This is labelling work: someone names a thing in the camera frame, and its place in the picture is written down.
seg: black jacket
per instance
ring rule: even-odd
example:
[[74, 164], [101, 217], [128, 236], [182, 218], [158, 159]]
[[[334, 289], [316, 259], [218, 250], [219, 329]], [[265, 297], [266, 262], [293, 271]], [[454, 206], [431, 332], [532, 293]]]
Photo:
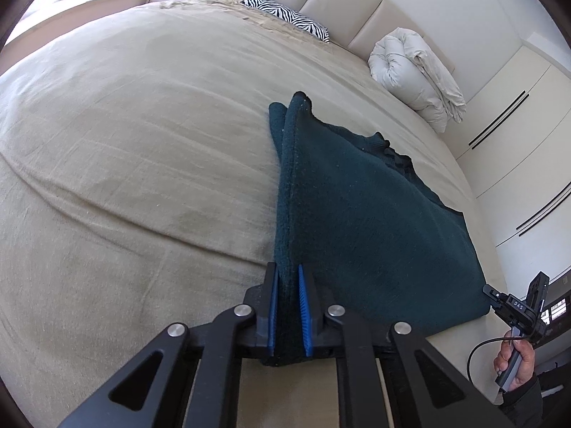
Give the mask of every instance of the black jacket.
[[500, 410], [516, 428], [537, 428], [541, 423], [543, 400], [539, 380], [534, 375], [526, 384], [504, 394]]

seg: cabinet door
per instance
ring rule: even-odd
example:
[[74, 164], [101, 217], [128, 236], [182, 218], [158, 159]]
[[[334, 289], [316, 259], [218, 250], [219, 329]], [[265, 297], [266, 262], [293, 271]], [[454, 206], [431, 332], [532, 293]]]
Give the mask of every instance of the cabinet door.
[[571, 185], [528, 229], [497, 247], [507, 291], [522, 298], [539, 271], [554, 281], [571, 268]]
[[571, 109], [571, 80], [551, 66], [509, 115], [459, 159], [478, 197], [547, 138]]
[[466, 118], [460, 124], [448, 122], [441, 135], [458, 159], [480, 134], [485, 134], [509, 113], [518, 99], [533, 88], [549, 68], [549, 62], [529, 48], [521, 47], [507, 64], [466, 106]]
[[496, 246], [525, 230], [571, 182], [570, 138], [571, 112], [533, 153], [477, 199]]

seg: metal screw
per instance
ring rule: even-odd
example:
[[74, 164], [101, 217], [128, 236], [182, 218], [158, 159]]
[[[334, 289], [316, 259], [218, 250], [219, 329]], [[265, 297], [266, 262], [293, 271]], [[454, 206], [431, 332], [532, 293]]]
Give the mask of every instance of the metal screw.
[[339, 304], [333, 304], [327, 308], [327, 313], [331, 317], [341, 317], [343, 314], [345, 314], [345, 308]]
[[412, 326], [406, 322], [396, 322], [395, 331], [398, 334], [409, 334], [412, 331]]
[[174, 323], [168, 327], [167, 333], [169, 336], [176, 338], [185, 332], [185, 326], [182, 323]]
[[248, 306], [247, 304], [240, 304], [234, 308], [234, 313], [238, 317], [249, 316], [252, 313], [252, 307]]

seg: triangular cutout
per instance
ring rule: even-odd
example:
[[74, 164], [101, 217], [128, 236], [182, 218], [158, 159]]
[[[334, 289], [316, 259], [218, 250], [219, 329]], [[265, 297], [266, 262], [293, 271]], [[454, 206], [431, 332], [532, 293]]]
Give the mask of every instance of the triangular cutout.
[[135, 412], [141, 410], [162, 359], [163, 354], [161, 352], [153, 352], [109, 393], [109, 399]]
[[424, 352], [416, 350], [415, 359], [436, 409], [442, 409], [466, 398], [464, 392]]

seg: black cable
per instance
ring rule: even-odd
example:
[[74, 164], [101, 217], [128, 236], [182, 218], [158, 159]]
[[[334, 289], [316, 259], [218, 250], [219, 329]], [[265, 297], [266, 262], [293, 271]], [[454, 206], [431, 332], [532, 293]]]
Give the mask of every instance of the black cable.
[[484, 344], [495, 343], [498, 341], [520, 341], [520, 340], [524, 340], [524, 339], [526, 339], [525, 336], [517, 336], [514, 338], [494, 338], [492, 340], [486, 340], [486, 341], [483, 341], [480, 344], [478, 344], [474, 349], [472, 349], [472, 352], [468, 356], [468, 362], [466, 364], [466, 373], [468, 374], [468, 379], [470, 380], [470, 383], [474, 384], [474, 382], [472, 381], [472, 377], [470, 376], [470, 361], [472, 360], [472, 356], [474, 355], [474, 352], [476, 352], [476, 350], [478, 350]]

